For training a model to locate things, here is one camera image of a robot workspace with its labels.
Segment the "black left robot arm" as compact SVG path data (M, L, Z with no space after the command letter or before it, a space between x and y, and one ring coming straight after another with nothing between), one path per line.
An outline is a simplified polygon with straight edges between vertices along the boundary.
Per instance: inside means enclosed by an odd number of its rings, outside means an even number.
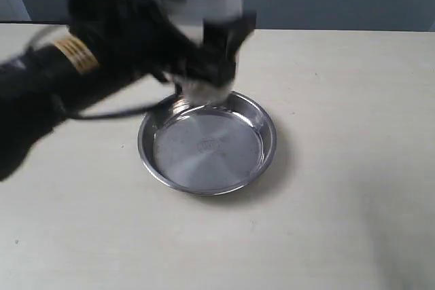
M256 27L243 0L68 0L67 34L1 63L1 178L65 120L146 75L190 104L224 101Z

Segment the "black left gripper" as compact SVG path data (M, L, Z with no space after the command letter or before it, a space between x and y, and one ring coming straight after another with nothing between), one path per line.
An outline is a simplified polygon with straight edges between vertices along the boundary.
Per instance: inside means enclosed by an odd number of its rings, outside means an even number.
M212 86L235 78L237 54L256 28L257 13L205 21L197 46L170 21L157 0L68 0L69 31L104 68L168 71Z

